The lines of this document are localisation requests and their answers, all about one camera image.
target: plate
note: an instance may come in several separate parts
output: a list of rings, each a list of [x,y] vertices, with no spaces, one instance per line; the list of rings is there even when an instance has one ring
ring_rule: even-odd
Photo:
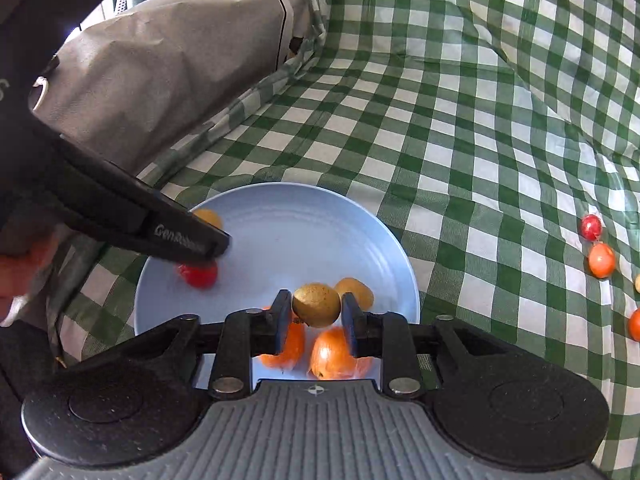
[[[236,310],[270,305],[281,288],[332,286],[347,276],[373,291],[372,312],[398,312],[409,323],[419,322],[418,286],[408,257],[391,231],[354,201],[321,187],[269,182],[220,193],[194,209],[200,208],[217,212],[232,238],[218,260],[216,284],[198,290],[178,276],[175,264],[149,258],[136,290],[136,334],[180,314],[198,314],[203,323],[224,321]],[[262,378],[308,378],[308,358],[321,330],[305,330],[305,355],[296,368],[283,373],[254,358],[254,384]],[[212,361],[203,359],[197,387],[207,386]],[[378,375],[376,363],[369,377]]]

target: human hand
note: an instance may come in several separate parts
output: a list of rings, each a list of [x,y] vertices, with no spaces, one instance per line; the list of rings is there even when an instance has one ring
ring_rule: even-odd
[[[0,321],[9,314],[14,297],[26,294],[36,273],[51,263],[57,248],[58,238],[51,235],[24,256],[0,256]]]

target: green checkered tablecloth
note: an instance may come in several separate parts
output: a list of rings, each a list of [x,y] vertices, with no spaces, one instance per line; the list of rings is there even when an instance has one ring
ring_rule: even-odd
[[[402,242],[423,322],[451,314],[588,377],[611,408],[595,462],[638,479],[637,1],[311,0],[304,53],[143,178],[188,207],[278,180],[353,198]],[[586,267],[588,212],[608,280]],[[133,335],[143,263],[104,253],[58,323],[69,359]]]

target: silver bolt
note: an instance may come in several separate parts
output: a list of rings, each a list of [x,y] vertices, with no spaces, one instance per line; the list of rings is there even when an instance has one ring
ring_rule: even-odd
[[[389,389],[396,395],[410,395],[420,389],[420,383],[411,377],[398,377],[389,381]]]
[[[220,377],[211,385],[219,394],[236,394],[244,387],[244,383],[237,377]]]

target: small brown potato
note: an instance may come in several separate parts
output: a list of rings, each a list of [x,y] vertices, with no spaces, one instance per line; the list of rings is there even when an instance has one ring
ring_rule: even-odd
[[[293,293],[293,312],[314,328],[331,325],[340,316],[340,296],[324,283],[307,283]]]
[[[369,310],[373,306],[373,292],[367,285],[355,278],[341,279],[336,283],[334,289],[340,297],[347,292],[353,294],[362,310]]]

